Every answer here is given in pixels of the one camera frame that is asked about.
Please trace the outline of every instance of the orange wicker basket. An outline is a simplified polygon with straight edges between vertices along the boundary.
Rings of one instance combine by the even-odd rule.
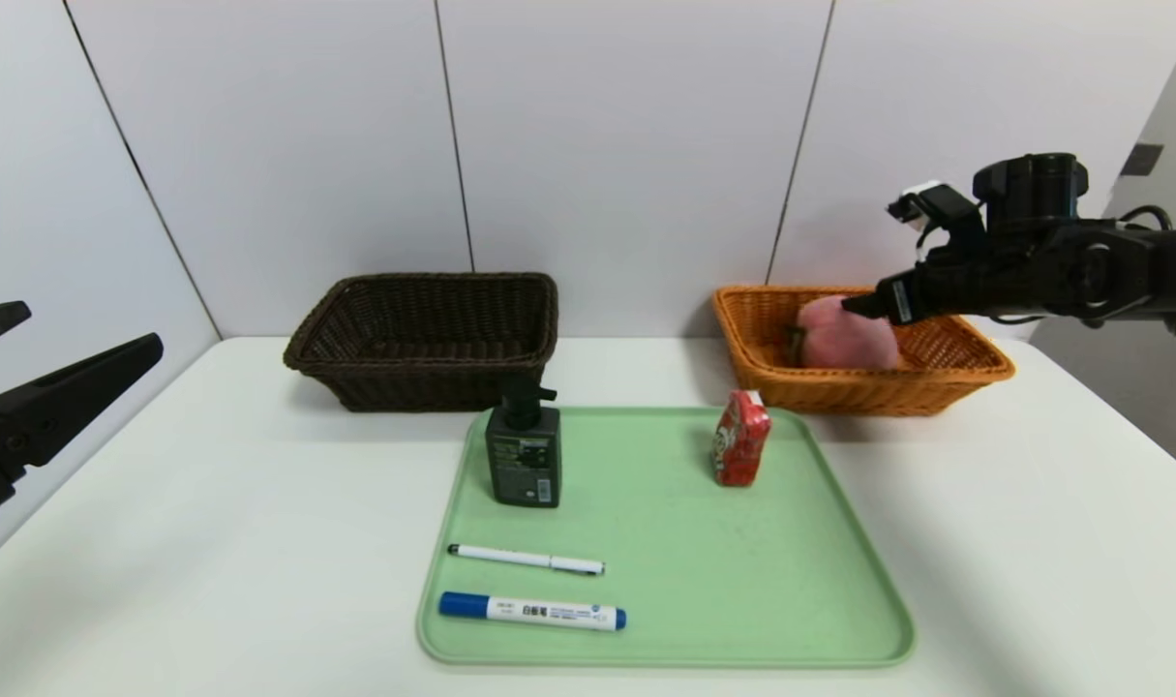
[[[729,341],[739,384],[766,404],[837,415],[935,415],[976,389],[1009,380],[1014,363],[962,317],[894,327],[906,367],[821,370],[788,366],[787,327],[799,309],[824,295],[870,288],[736,286],[716,291],[716,319]]]

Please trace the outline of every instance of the green tray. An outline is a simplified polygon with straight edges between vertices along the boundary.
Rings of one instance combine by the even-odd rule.
[[[473,423],[419,615],[437,661],[566,666],[887,666],[915,628],[799,416],[770,409],[755,485],[708,464],[716,408],[564,408],[560,508],[494,502]],[[600,559],[601,577],[447,555],[450,543]],[[442,617],[445,590],[627,610],[583,631]]]

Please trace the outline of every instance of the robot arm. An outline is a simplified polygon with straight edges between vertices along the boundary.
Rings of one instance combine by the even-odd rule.
[[[27,304],[0,304],[0,336],[29,319]],[[149,334],[0,394],[0,504],[25,465],[41,467],[161,358]]]
[[[1087,170],[1060,153],[996,162],[976,174],[973,190],[978,203],[928,182],[889,205],[889,215],[923,237],[942,228],[949,242],[844,308],[895,326],[947,314],[1064,315],[1089,327],[1157,319],[1176,334],[1176,229],[1160,208],[1122,220],[1077,217]],[[1162,229],[1129,222],[1144,213]]]

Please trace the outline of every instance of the wicker basket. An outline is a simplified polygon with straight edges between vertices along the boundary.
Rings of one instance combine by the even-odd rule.
[[[867,288],[733,287],[713,304],[730,346],[739,384],[768,406],[837,415],[935,415],[976,389],[1009,380],[1014,363],[962,317],[894,327],[900,370],[820,370],[788,366],[787,327],[824,295]]]
[[[352,411],[479,411],[507,376],[540,380],[556,341],[544,274],[365,275],[330,288],[282,362]]]

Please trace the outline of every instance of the gray wall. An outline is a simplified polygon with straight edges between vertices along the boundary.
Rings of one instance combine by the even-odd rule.
[[[1142,140],[1165,146],[1157,168],[1149,177],[1120,179],[1107,215],[1157,203],[1176,224],[1176,68]],[[1044,321],[1031,341],[1176,457],[1176,339],[1162,327],[1114,322],[1093,331],[1075,321]]]

